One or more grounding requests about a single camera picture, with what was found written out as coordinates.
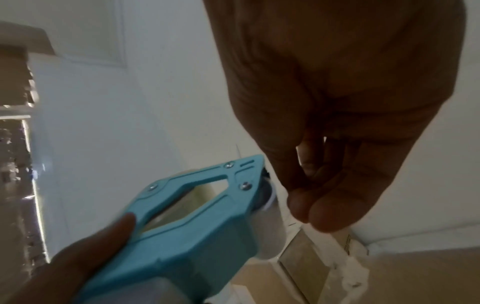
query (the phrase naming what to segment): hand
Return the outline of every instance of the hand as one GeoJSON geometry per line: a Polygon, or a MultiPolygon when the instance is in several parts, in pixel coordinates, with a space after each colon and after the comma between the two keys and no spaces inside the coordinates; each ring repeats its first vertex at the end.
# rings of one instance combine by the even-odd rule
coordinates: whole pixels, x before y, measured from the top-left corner
{"type": "Polygon", "coordinates": [[[453,92],[462,1],[204,3],[235,115],[292,215],[324,232],[361,219],[453,92]]]}
{"type": "Polygon", "coordinates": [[[116,223],[58,253],[7,304],[67,304],[95,271],[127,242],[135,227],[128,213],[116,223]]]}

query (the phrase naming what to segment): tape gun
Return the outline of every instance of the tape gun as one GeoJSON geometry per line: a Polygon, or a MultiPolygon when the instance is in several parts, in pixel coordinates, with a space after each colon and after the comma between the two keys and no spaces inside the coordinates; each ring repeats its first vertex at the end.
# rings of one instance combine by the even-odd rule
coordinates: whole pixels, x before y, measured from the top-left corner
{"type": "Polygon", "coordinates": [[[76,302],[202,303],[251,257],[278,255],[285,228],[264,165],[256,155],[150,184],[125,211],[136,215],[129,242],[76,302]],[[223,179],[228,188],[203,205],[185,200],[196,186],[223,179]]]}

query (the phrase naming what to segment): roller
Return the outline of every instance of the roller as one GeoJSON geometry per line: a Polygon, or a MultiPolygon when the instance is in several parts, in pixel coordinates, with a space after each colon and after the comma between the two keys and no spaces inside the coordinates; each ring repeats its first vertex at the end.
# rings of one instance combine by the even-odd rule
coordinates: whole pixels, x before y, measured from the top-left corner
{"type": "Polygon", "coordinates": [[[250,258],[277,256],[286,234],[264,165],[255,155],[147,186],[125,210],[136,215],[132,237],[75,302],[203,303],[250,258]],[[219,180],[228,188],[203,197],[219,180]]]}

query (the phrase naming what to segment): screw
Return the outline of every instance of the screw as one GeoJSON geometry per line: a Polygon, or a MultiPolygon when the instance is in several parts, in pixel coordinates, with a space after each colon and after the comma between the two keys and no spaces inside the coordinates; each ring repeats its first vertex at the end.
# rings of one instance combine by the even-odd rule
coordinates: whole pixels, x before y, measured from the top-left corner
{"type": "Polygon", "coordinates": [[[244,182],[240,184],[240,190],[247,191],[247,190],[250,190],[251,188],[252,188],[252,184],[250,184],[249,182],[244,182]]]}
{"type": "Polygon", "coordinates": [[[155,190],[158,186],[159,186],[158,184],[150,185],[150,187],[148,187],[148,190],[149,190],[149,191],[153,191],[153,190],[155,190]]]}

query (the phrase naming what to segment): blue plastic frame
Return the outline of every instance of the blue plastic frame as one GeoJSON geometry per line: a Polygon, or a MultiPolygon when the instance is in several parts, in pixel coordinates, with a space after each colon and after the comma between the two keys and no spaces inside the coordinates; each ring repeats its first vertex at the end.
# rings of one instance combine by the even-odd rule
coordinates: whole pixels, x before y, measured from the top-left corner
{"type": "Polygon", "coordinates": [[[264,165],[264,157],[255,155],[230,168],[222,163],[149,185],[125,211],[136,215],[133,237],[87,282],[77,302],[154,277],[168,278],[194,303],[217,294],[258,252],[249,218],[264,165]],[[139,233],[184,191],[222,179],[228,188],[187,217],[139,233]],[[241,190],[244,182],[252,187],[241,190]]]}

